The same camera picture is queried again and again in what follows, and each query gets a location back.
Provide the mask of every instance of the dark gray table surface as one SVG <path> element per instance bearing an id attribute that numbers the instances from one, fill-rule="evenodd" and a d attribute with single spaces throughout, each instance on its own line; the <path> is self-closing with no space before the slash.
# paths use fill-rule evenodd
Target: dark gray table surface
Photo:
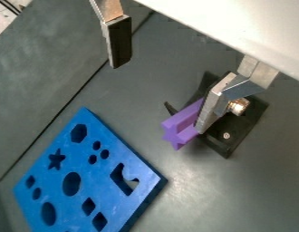
<path id="1" fill-rule="evenodd" d="M 136 30 L 151 10 L 123 4 Z M 107 59 L 89 1 L 33 0 L 0 36 L 0 179 Z"/>
<path id="2" fill-rule="evenodd" d="M 240 54 L 159 14 L 135 49 L 121 69 L 100 70 L 1 181 L 13 231 L 29 229 L 12 188 L 85 106 L 170 180 L 132 231 L 299 232 L 299 82 L 280 75 L 259 95 L 270 108 L 230 159 L 199 140 L 174 151 L 162 140 L 163 102 L 180 108 L 203 73 L 236 71 Z"/>

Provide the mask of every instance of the hexagonal hole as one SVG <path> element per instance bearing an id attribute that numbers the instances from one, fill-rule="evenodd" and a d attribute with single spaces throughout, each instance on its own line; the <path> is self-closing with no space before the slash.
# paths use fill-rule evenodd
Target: hexagonal hole
<path id="1" fill-rule="evenodd" d="M 72 142 L 83 142 L 87 136 L 87 127 L 84 124 L 77 124 L 72 129 Z"/>

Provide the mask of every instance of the white overhead structure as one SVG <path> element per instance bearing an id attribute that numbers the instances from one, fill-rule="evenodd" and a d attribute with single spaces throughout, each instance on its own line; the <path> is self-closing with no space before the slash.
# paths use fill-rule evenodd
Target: white overhead structure
<path id="1" fill-rule="evenodd" d="M 299 0 L 136 0 L 299 80 Z"/>
<path id="2" fill-rule="evenodd" d="M 0 1 L 0 34 L 17 18 L 23 7 L 27 7 L 32 0 L 1 0 Z"/>

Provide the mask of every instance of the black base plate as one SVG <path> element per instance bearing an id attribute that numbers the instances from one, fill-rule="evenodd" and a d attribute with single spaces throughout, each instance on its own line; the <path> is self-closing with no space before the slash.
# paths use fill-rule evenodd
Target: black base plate
<path id="1" fill-rule="evenodd" d="M 222 78 L 212 75 L 210 72 L 204 74 L 202 86 L 188 101 L 186 107 L 206 95 L 208 88 L 211 88 L 211 86 L 220 79 Z M 247 97 L 247 99 L 251 101 L 251 105 L 243 115 L 236 116 L 232 113 L 227 113 L 215 122 L 207 132 L 199 136 L 199 138 L 226 159 L 239 147 L 268 107 L 268 104 L 256 97 Z M 178 113 L 178 110 L 168 102 L 166 103 L 166 107 L 172 115 Z"/>

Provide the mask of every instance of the oval hole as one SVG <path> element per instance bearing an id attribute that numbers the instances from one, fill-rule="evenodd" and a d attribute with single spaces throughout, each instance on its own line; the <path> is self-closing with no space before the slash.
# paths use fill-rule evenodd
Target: oval hole
<path id="1" fill-rule="evenodd" d="M 35 183 L 36 183 L 35 177 L 29 176 L 29 178 L 27 179 L 27 187 L 28 187 L 28 189 L 33 186 Z"/>
<path id="2" fill-rule="evenodd" d="M 39 199 L 41 197 L 41 189 L 37 188 L 32 193 L 32 199 Z"/>
<path id="3" fill-rule="evenodd" d="M 97 156 L 96 155 L 89 156 L 88 162 L 89 164 L 95 164 L 97 162 Z"/>
<path id="4" fill-rule="evenodd" d="M 67 196 L 73 196 L 80 189 L 81 177 L 76 172 L 71 172 L 63 181 L 63 191 Z"/>
<path id="5" fill-rule="evenodd" d="M 48 226 L 53 226 L 57 221 L 57 211 L 55 206 L 47 202 L 41 208 L 41 217 Z"/>
<path id="6" fill-rule="evenodd" d="M 105 160 L 107 158 L 108 158 L 108 156 L 109 156 L 109 151 L 108 150 L 103 150 L 101 152 L 100 152 L 100 157 Z"/>
<path id="7" fill-rule="evenodd" d="M 100 143 L 100 141 L 96 141 L 96 142 L 93 143 L 93 150 L 99 150 L 100 147 L 101 147 L 101 143 Z"/>

